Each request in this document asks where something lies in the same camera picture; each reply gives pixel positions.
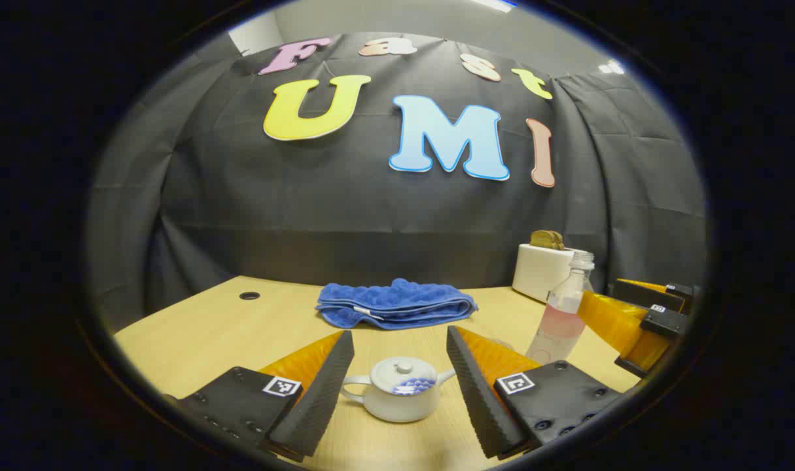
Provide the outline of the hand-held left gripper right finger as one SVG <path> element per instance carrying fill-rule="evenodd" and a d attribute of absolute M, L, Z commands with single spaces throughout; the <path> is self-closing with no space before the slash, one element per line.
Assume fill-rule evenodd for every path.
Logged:
<path fill-rule="evenodd" d="M 460 326 L 448 327 L 447 352 L 487 458 L 546 446 L 621 396 L 570 362 L 539 364 Z"/>

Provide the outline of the white toaster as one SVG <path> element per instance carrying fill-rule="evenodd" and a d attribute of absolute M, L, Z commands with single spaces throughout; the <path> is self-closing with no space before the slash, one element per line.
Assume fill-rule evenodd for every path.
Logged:
<path fill-rule="evenodd" d="M 570 272 L 574 249 L 548 249 L 523 243 L 519 245 L 512 288 L 527 297 L 545 302 L 550 290 Z"/>

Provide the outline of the clear plastic water bottle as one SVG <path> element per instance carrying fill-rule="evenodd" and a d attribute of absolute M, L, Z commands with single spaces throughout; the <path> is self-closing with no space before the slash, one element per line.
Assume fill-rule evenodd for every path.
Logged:
<path fill-rule="evenodd" d="M 539 364 L 567 360 L 586 325 L 578 308 L 584 292 L 593 289 L 594 254 L 576 250 L 569 266 L 568 276 L 548 292 L 546 308 L 525 354 Z"/>

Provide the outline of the blue folded towel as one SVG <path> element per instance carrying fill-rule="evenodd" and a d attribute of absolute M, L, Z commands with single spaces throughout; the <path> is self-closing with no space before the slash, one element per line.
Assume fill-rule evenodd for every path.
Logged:
<path fill-rule="evenodd" d="M 331 283 L 317 299 L 317 312 L 332 326 L 371 324 L 385 330 L 421 328 L 469 318 L 479 310 L 474 298 L 451 285 L 403 278 L 388 286 L 353 287 Z"/>

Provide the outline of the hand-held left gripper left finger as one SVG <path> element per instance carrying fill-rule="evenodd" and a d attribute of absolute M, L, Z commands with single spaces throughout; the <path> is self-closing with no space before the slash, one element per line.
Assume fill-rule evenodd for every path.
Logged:
<path fill-rule="evenodd" d="M 188 423 L 241 453 L 301 462 L 325 435 L 353 355 L 352 333 L 341 330 L 259 370 L 231 367 L 167 400 Z"/>

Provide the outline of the white ceramic teacup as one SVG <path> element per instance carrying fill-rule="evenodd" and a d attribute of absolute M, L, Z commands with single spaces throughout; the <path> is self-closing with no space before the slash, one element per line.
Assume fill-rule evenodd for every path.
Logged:
<path fill-rule="evenodd" d="M 390 423 L 413 423 L 429 417 L 439 405 L 441 386 L 456 375 L 452 369 L 437 372 L 437 383 L 429 391 L 415 396 L 395 396 L 374 387 L 370 372 L 344 378 L 340 393 L 362 405 L 370 415 Z"/>

